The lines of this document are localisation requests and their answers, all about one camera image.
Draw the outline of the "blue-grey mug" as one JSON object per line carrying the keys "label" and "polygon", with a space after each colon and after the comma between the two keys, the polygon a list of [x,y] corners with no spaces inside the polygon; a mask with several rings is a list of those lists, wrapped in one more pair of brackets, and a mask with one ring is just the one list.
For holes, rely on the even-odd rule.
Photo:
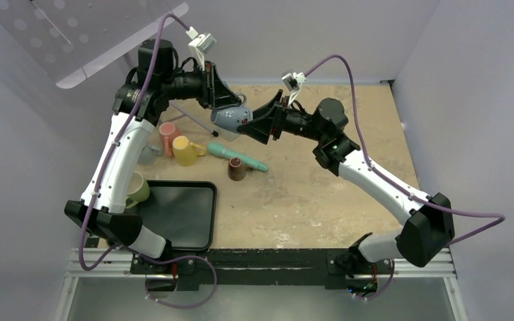
{"label": "blue-grey mug", "polygon": [[239,133],[239,126],[253,120],[253,111],[245,106],[246,95],[241,92],[236,95],[241,99],[239,104],[213,109],[210,116],[212,124],[233,133]]}

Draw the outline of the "green mug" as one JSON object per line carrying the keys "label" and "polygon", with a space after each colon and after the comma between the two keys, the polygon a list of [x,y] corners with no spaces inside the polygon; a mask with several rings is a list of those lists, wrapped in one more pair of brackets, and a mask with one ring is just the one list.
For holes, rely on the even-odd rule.
{"label": "green mug", "polygon": [[142,174],[134,172],[126,191],[125,209],[130,209],[139,203],[146,201],[150,196],[150,186]]}

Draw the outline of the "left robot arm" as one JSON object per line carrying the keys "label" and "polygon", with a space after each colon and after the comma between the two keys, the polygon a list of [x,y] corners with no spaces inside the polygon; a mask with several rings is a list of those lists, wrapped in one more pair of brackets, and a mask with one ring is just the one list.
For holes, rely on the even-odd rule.
{"label": "left robot arm", "polygon": [[158,274],[169,271],[173,256],[168,241],[126,213],[127,188],[139,155],[172,100],[195,99],[202,108],[237,105],[241,99],[221,81],[216,65],[205,59],[215,44],[210,34],[189,42],[193,69],[185,71],[167,40],[148,39],[138,50],[138,66],[127,74],[116,92],[106,145],[89,185],[64,213],[82,233],[118,243],[147,256]]}

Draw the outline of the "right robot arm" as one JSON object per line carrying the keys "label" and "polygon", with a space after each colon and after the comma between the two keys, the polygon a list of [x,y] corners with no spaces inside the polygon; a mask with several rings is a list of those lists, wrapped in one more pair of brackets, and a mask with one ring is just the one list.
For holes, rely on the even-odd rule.
{"label": "right robot arm", "polygon": [[405,259],[422,268],[453,240],[450,200],[410,186],[365,155],[344,133],[349,119],[340,101],[325,98],[312,114],[295,110],[287,102],[278,92],[242,119],[237,131],[262,144],[280,138],[283,132],[317,142],[313,154],[322,168],[366,192],[402,226],[393,233],[367,233],[358,239],[349,248],[349,263],[355,271],[365,272],[384,259]]}

